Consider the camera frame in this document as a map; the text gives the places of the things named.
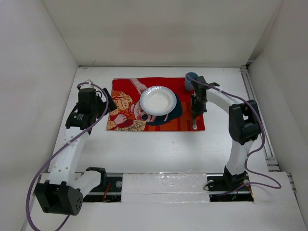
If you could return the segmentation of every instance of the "wire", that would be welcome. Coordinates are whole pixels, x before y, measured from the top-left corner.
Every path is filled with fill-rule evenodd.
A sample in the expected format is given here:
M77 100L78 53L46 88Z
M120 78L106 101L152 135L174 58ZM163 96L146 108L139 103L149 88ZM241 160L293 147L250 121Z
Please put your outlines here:
M211 184L212 186L214 186L214 182L207 183L207 184L203 187L203 190L204 190L204 191L209 191L210 184Z
M111 183L108 183L108 184L107 184L107 189L106 189L106 191L104 192L104 195L103 195L103 202L104 202L104 200L105 200L106 197L107 197L107 193L108 193L108 191L109 191L109 189L110 189L110 186L111 186Z
M252 194L252 190L251 190L251 186L250 185L246 185L246 188L249 189L249 192L251 194L251 196L253 197L253 194Z
M70 142L73 142L75 141L76 139L78 139L80 136L82 136L83 134L85 134L86 132L88 132L90 129L92 129L104 116L105 114L107 113L107 109L108 109L108 104L109 104L109 101L108 101L108 96L107 94L105 93L105 91L100 88L99 86L97 86L96 84L94 83L91 83L91 82L83 82L83 83L80 83L77 85L77 88L82 86L82 85L85 85L85 84L89 84L89 85L92 85L94 87L97 87L105 96L106 98L106 107L105 107L105 110L102 114L101 117L99 117L91 126L89 126L87 129L83 130L81 133L79 133L78 135L76 135L74 138L72 138L70 140ZM29 189L28 189L28 193L27 193L27 197L26 197L26 216L27 216L27 220L29 222L29 225L31 226L31 228L34 230L34 231L41 231L39 230L35 224L33 223L33 220L31 218L31 212L30 212L30 197L31 197L31 192L32 192L32 189L33 189L33 186L37 180L37 178L39 177L39 175L44 171L44 169L48 166L48 164L52 161L53 158L55 158L60 152L62 152L69 144L66 143L65 145L63 145L58 151L56 151L44 164L43 166L38 170L38 172L35 174L34 178L32 179L31 183L30 183L30 186L29 186ZM67 215L67 217L64 219L64 221L62 222L62 224L55 230L55 231L59 231L63 225L66 223L67 219L69 218L69 215Z
M199 82L199 81L195 80L194 78L190 77L188 74L186 74L186 76L187 76L188 78L190 78L191 81L194 81L194 82L196 82L196 83L198 83L198 84L204 85L204 86L206 86L206 87L208 87L208 88L217 90L217 91L221 92L222 94L227 95L227 96L229 96L229 97L233 97L233 98L236 98L236 99L238 99L238 100L240 100L240 101L243 101L243 102L251 109L252 113L253 113L254 116L256 117L257 122L258 122L258 124L259 124L259 126L260 126L261 137L262 137L262 144L260 145L260 147L258 147L257 149L255 149L255 150L253 150L253 151L251 151L250 153L247 154L247 158L246 158L245 164L244 164L244 165L245 165L245 169L246 169L247 172L250 172L250 173L253 173L253 174L262 176L262 177L266 177L266 178L268 178L268 179L274 181L274 182L278 185L278 186L272 186L272 185L268 185L268 184L264 184L264 183L259 183L259 182L248 182L248 183L245 183L245 184L239 186L238 188L236 188L236 189L234 189L234 190L232 190L232 191L230 191L230 192L225 192L225 193L221 193L221 194L217 194L217 195L219 195L219 196L228 195L228 194L230 194L230 193L232 193L232 192L238 191L238 190L241 189L242 187L245 187L245 186L248 186L248 185L251 185L251 184L262 185L262 186L270 187L270 188L273 188L273 189L281 189L281 188L282 188L281 184L280 184L277 180L275 180L273 177L270 177L270 176L265 175L265 174L263 174L263 173L259 173L259 172L252 171L252 170L250 170L250 169L248 168L248 166L247 166L247 164L248 164L248 158L249 158L252 154L254 154L254 153L260 151L260 150L264 147L264 144L265 144L265 131L264 131L264 126L263 126L263 123L262 123L262 121L261 121L261 118L259 117L258 113L255 111L255 109L253 108L253 106L252 106L248 101L246 101L245 99L243 99L242 97L239 97L239 96L230 94L230 93L228 93L228 92L226 92L226 91L224 91L224 90L222 90L222 89L216 88L216 87L214 87L214 86L211 86L211 85L208 85L208 84Z

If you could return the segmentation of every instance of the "cartoon face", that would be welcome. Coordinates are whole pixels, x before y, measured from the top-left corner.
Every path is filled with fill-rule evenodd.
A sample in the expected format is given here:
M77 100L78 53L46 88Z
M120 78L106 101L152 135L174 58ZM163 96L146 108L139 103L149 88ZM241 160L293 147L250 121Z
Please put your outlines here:
M146 122L153 122L156 116L147 114L140 106L140 101L131 107L131 112L134 112L136 120L143 120Z

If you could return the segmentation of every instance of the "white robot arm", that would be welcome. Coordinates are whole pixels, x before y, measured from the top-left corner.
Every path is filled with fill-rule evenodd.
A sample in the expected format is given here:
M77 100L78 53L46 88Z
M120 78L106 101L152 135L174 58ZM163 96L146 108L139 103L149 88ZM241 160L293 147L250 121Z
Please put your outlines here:
M108 97L107 111L116 109L107 89L103 89ZM82 206L83 198L95 187L106 185L104 168L89 167L86 172L75 180L77 163L86 140L91 133L91 125L103 115L106 109L96 90L90 84L79 88L78 103L66 121L64 144L68 146L58 155L45 183L36 185L34 193L45 213L77 215ZM82 130L88 129L77 139Z
M217 191L232 191L238 188L247 178L245 161L261 130L253 112L242 101L221 93L217 83L208 84L203 76L197 77L196 80L198 83L192 82L195 93L191 96L194 120L203 112L206 112L207 102L216 104L229 114L229 133L232 137L231 154L225 166L223 177L216 178L215 184L219 184ZM213 86L220 91L200 83ZM259 115L256 101L249 100L248 102ZM215 187L210 188L210 191L215 191Z

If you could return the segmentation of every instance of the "cartoon illustration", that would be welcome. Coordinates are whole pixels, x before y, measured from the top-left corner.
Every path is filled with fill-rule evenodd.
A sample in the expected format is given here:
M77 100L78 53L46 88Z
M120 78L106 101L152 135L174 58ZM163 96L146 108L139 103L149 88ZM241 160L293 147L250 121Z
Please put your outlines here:
M139 82L138 79L129 79L139 95L147 87ZM122 91L113 90L111 97L117 105L117 109L110 113L108 119L108 130L129 130L144 131L148 126L159 126L182 116L182 105L179 97L176 95L177 103L175 108L168 114L162 116L153 116L142 110L140 101L136 103L133 99Z

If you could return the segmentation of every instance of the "cup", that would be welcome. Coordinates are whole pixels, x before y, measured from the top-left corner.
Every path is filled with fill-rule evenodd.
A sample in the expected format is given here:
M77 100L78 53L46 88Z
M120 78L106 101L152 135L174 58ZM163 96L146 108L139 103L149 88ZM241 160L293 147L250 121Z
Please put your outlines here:
M193 79L196 79L198 75L195 72L188 72L185 75L185 82L184 82L185 90L193 91L192 80L187 75L189 75Z

